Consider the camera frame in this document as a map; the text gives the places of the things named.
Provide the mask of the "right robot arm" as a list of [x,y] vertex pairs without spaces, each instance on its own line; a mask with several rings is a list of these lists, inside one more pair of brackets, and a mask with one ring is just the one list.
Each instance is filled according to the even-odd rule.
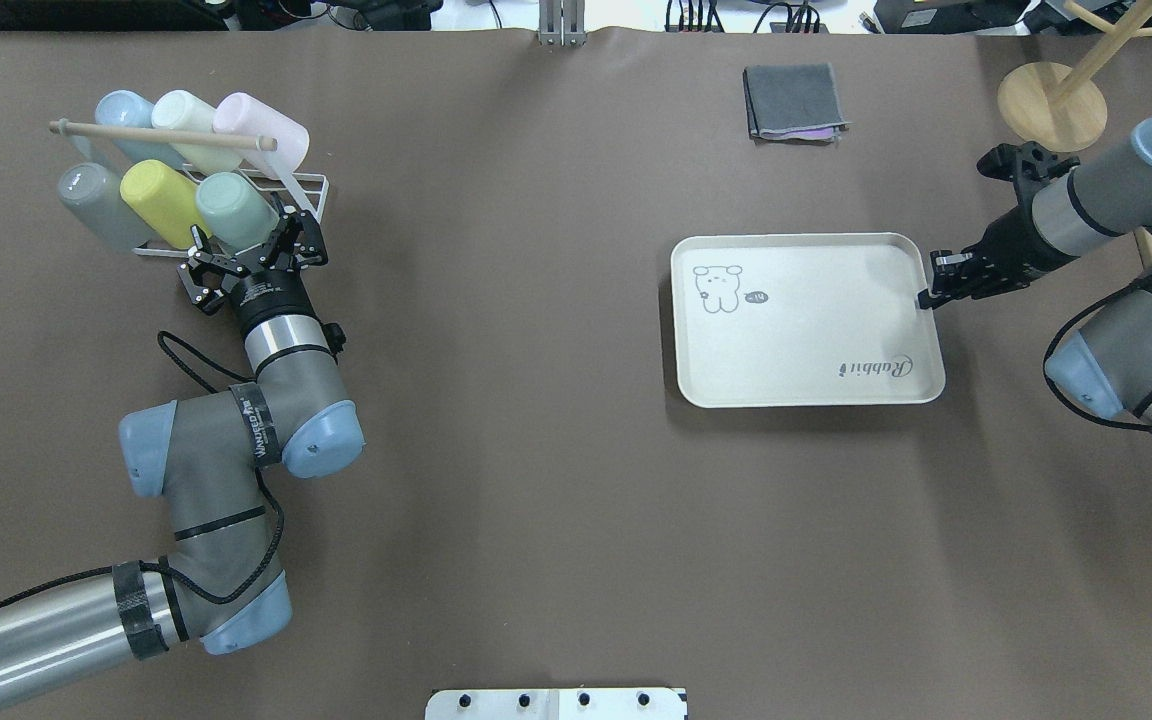
[[[1011,185],[1015,204],[957,251],[929,256],[922,309],[1025,288],[1120,238],[1152,238],[1152,118],[1089,161],[1036,142],[1001,143],[977,162]],[[1107,429],[1152,437],[1152,258],[1062,323],[1043,353],[1061,406]]]

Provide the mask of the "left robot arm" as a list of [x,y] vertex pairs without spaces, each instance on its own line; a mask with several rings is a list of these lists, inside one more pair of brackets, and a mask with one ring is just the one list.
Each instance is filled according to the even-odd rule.
[[338,367],[346,338],[301,278],[328,260],[314,214],[283,209],[268,238],[234,252],[192,232],[180,279],[202,313],[230,306],[251,376],[120,420],[132,491],[164,498],[174,548],[1,601],[0,708],[187,641],[220,655],[280,632],[291,620],[285,511],[262,471],[328,477],[364,450]]

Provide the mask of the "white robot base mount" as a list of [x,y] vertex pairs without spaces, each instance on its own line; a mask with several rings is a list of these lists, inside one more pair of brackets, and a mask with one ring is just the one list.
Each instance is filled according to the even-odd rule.
[[445,689],[425,719],[687,719],[685,691],[669,687]]

